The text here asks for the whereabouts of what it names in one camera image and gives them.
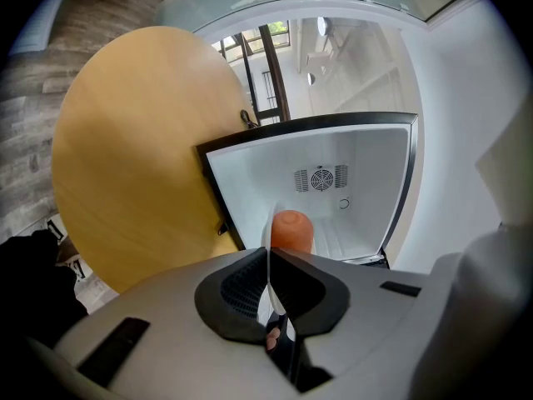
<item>orange cylinder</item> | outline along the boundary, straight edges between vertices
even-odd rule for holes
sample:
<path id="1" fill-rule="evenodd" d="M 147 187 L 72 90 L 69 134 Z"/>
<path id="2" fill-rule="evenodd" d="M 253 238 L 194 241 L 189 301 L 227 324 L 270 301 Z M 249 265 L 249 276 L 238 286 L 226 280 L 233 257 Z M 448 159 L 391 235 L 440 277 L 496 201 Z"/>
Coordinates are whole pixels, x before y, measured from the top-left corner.
<path id="1" fill-rule="evenodd" d="M 272 220 L 271 246 L 311 253 L 313 246 L 313 224 L 296 210 L 284 210 Z"/>

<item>table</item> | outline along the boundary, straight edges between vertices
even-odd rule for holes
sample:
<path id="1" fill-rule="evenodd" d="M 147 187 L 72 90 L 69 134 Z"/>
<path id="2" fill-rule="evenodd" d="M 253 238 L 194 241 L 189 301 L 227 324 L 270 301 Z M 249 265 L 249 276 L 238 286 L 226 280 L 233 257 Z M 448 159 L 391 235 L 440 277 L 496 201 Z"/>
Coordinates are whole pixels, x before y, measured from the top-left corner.
<path id="1" fill-rule="evenodd" d="M 194 146 L 246 128 L 237 76 L 199 37 L 148 27 L 110 42 L 63 101 L 52 144 L 57 206 L 78 251 L 123 292 L 236 251 Z"/>

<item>black fabric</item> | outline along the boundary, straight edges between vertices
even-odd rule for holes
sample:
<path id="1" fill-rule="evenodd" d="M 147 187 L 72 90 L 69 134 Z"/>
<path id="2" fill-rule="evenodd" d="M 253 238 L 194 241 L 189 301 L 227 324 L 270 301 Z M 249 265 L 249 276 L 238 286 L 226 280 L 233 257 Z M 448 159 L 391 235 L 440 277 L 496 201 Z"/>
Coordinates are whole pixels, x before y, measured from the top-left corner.
<path id="1" fill-rule="evenodd" d="M 74 293 L 76 274 L 55 267 L 57 239 L 48 230 L 0 245 L 8 322 L 17 333 L 53 348 L 87 309 Z"/>

